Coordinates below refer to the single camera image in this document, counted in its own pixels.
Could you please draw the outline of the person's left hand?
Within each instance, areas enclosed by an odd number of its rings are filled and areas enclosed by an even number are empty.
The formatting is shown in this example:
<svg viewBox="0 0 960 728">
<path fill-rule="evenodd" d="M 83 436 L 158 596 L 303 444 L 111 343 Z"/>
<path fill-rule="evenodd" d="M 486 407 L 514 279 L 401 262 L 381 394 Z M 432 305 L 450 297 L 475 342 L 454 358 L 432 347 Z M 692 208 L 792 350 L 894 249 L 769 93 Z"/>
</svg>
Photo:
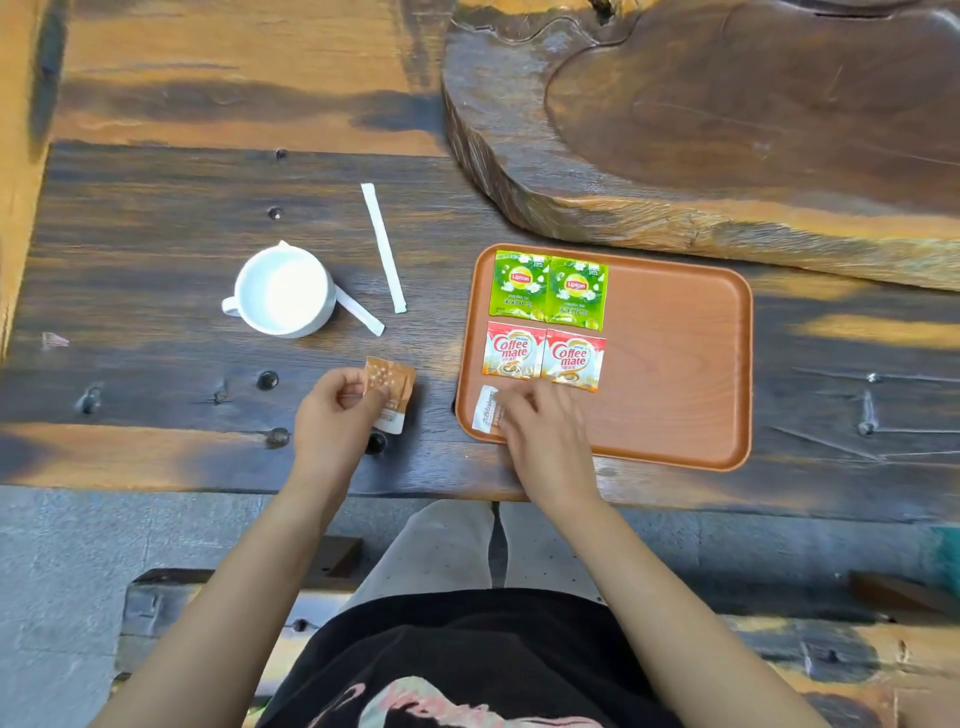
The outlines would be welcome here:
<svg viewBox="0 0 960 728">
<path fill-rule="evenodd" d="M 327 371 L 302 400 L 294 419 L 292 479 L 346 488 L 374 428 L 347 413 L 347 394 L 364 392 L 364 370 Z"/>
</svg>

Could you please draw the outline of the person's right hand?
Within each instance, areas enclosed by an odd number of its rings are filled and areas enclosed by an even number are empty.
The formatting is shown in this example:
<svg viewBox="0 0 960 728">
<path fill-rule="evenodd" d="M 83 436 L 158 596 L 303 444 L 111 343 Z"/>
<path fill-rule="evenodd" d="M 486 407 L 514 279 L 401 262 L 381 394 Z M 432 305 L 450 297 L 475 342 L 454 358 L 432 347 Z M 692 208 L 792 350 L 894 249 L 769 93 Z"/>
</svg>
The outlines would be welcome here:
<svg viewBox="0 0 960 728">
<path fill-rule="evenodd" d="M 528 499 L 551 517 L 599 503 L 586 421 L 570 389 L 526 380 L 499 399 L 522 426 L 524 443 L 507 447 Z"/>
</svg>

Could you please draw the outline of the white paper packet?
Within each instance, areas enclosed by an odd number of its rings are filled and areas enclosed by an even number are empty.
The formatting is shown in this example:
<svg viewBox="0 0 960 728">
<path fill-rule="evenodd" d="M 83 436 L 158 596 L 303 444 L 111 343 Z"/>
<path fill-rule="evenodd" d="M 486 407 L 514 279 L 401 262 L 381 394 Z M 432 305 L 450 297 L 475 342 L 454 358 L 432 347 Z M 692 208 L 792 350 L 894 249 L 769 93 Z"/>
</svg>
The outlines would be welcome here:
<svg viewBox="0 0 960 728">
<path fill-rule="evenodd" d="M 483 385 L 480 389 L 471 420 L 471 430 L 478 435 L 505 438 L 503 428 L 505 409 L 499 398 L 500 390 L 492 385 Z"/>
</svg>

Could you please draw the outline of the brown sugar packet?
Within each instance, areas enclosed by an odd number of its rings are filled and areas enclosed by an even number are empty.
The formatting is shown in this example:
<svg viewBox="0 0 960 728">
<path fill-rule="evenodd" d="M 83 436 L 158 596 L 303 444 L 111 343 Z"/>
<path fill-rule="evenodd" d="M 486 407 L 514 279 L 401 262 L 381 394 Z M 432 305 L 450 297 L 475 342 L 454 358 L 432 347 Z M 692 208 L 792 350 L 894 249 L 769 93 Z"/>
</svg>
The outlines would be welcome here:
<svg viewBox="0 0 960 728">
<path fill-rule="evenodd" d="M 413 396 L 416 369 L 402 362 L 368 356 L 364 368 L 364 393 L 380 389 L 388 394 L 374 428 L 390 435 L 403 431 L 406 411 Z"/>
</svg>

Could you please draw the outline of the person's right forearm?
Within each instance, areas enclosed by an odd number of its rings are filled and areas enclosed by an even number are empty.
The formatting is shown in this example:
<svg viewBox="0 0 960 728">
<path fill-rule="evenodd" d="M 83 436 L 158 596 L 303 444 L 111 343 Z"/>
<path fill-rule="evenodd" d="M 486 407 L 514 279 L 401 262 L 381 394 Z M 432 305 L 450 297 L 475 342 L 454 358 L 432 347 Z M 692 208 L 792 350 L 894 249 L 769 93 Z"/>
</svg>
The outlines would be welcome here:
<svg viewBox="0 0 960 728">
<path fill-rule="evenodd" d="M 581 560 L 684 728 L 831 728 L 596 489 L 525 491 Z"/>
</svg>

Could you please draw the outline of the person's left forearm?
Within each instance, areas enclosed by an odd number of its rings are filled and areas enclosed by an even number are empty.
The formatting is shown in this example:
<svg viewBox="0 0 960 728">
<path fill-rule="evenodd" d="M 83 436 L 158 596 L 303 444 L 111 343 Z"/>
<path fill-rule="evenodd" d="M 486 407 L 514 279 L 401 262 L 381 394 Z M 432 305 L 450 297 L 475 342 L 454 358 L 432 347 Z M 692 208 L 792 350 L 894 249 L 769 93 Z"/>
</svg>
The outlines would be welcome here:
<svg viewBox="0 0 960 728">
<path fill-rule="evenodd" d="M 294 464 L 279 494 L 88 728 L 241 728 L 355 468 Z"/>
</svg>

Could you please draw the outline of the red white creamer packet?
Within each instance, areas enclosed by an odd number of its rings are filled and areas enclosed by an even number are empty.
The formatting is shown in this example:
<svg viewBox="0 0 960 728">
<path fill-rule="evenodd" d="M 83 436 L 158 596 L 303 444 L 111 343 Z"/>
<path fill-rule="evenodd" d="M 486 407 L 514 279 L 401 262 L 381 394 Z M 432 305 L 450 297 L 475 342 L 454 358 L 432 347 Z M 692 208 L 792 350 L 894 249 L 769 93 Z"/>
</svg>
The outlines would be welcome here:
<svg viewBox="0 0 960 728">
<path fill-rule="evenodd" d="M 547 329 L 539 376 L 550 383 L 596 393 L 606 347 L 603 337 Z"/>
<path fill-rule="evenodd" d="M 542 376 L 547 329 L 488 321 L 482 374 L 522 381 Z"/>
</svg>

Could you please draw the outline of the short white wrapped stirrer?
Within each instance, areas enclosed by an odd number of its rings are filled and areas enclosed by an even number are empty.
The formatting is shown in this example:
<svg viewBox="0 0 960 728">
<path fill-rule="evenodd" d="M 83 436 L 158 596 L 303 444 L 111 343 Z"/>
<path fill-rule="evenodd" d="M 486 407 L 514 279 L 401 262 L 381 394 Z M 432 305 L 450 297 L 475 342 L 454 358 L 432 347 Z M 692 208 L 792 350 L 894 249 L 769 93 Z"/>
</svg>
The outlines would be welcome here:
<svg viewBox="0 0 960 728">
<path fill-rule="evenodd" d="M 360 321 L 374 336 L 380 337 L 385 332 L 385 324 L 374 314 L 348 294 L 339 285 L 334 286 L 335 299 L 339 306 L 346 310 L 351 316 Z"/>
</svg>

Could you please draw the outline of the green tea bag packet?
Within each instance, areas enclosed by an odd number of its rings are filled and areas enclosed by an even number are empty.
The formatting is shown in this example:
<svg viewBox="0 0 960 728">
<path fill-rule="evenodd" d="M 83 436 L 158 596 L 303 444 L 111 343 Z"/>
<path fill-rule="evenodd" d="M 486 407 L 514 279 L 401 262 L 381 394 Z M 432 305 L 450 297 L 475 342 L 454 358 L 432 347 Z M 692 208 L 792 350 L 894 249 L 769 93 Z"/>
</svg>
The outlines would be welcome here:
<svg viewBox="0 0 960 728">
<path fill-rule="evenodd" d="M 546 321 L 551 256 L 498 249 L 493 259 L 488 314 Z"/>
<path fill-rule="evenodd" d="M 596 261 L 552 256 L 545 321 L 600 333 L 604 329 L 609 267 Z"/>
</svg>

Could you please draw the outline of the grey trousers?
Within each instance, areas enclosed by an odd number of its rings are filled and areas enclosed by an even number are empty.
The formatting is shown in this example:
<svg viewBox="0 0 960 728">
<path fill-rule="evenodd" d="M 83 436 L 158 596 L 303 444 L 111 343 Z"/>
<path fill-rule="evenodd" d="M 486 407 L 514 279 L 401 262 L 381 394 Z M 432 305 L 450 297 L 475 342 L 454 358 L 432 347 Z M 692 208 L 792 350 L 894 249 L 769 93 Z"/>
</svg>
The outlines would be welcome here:
<svg viewBox="0 0 960 728">
<path fill-rule="evenodd" d="M 569 594 L 603 603 L 594 580 L 572 548 L 532 503 L 499 507 L 507 542 L 504 587 Z M 493 504 L 440 500 L 411 516 L 342 611 L 396 596 L 494 588 L 489 548 Z"/>
</svg>

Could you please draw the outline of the long white wrapped stirrer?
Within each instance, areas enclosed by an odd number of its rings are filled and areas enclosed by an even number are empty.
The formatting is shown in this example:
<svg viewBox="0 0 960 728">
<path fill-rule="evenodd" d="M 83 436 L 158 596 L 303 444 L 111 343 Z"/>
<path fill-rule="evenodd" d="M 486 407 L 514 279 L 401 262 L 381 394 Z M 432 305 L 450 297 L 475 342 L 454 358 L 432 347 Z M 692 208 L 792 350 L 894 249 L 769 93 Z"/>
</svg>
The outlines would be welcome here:
<svg viewBox="0 0 960 728">
<path fill-rule="evenodd" d="M 406 313 L 407 303 L 402 290 L 402 283 L 394 259 L 390 238 L 378 203 L 376 186 L 370 182 L 363 182 L 361 183 L 361 191 L 373 227 L 378 253 L 390 291 L 393 310 L 397 314 Z"/>
</svg>

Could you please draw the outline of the orange wooden tray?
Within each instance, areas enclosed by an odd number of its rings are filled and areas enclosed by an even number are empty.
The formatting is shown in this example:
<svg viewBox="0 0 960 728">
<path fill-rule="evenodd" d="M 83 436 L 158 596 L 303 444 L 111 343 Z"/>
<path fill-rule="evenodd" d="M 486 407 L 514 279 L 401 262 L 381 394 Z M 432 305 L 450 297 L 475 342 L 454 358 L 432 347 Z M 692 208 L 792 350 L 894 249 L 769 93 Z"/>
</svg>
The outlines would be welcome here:
<svg viewBox="0 0 960 728">
<path fill-rule="evenodd" d="M 505 444 L 501 430 L 474 427 L 482 390 L 518 383 L 482 372 L 488 322 L 525 321 L 489 312 L 498 250 L 558 255 L 607 266 L 611 287 L 599 332 L 560 323 L 540 329 L 606 341 L 598 391 L 572 387 L 594 455 L 726 472 L 748 458 L 752 437 L 753 294 L 729 268 L 608 250 L 495 244 L 476 259 L 466 310 L 454 412 L 469 436 Z"/>
</svg>

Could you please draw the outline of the black printed shirt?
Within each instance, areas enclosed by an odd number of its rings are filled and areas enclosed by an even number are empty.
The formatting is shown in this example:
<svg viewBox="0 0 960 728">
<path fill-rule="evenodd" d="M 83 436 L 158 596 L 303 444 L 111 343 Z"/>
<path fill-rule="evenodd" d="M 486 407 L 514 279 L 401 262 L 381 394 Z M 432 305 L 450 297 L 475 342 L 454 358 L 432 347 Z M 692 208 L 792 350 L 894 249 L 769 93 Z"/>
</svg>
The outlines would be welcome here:
<svg viewBox="0 0 960 728">
<path fill-rule="evenodd" d="M 683 728 L 612 611 L 535 588 L 378 598 L 309 639 L 256 728 Z"/>
</svg>

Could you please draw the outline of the carved wooden tea slab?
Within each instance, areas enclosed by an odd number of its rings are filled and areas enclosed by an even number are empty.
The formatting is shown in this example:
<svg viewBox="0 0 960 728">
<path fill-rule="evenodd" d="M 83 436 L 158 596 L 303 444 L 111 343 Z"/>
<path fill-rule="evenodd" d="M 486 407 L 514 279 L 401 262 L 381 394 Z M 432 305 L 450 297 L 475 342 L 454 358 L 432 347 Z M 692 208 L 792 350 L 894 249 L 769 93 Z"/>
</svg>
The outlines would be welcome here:
<svg viewBox="0 0 960 728">
<path fill-rule="evenodd" d="M 960 292 L 960 0 L 459 0 L 443 55 L 534 234 Z"/>
</svg>

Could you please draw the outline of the teal object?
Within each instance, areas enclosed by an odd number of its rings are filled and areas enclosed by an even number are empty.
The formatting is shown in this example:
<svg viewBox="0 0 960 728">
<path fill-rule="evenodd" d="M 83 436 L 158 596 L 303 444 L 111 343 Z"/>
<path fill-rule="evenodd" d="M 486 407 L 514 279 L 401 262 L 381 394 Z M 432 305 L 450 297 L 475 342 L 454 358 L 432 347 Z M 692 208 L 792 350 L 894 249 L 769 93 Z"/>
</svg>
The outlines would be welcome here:
<svg viewBox="0 0 960 728">
<path fill-rule="evenodd" d="M 960 599 L 960 526 L 934 526 L 935 566 L 940 585 Z"/>
</svg>

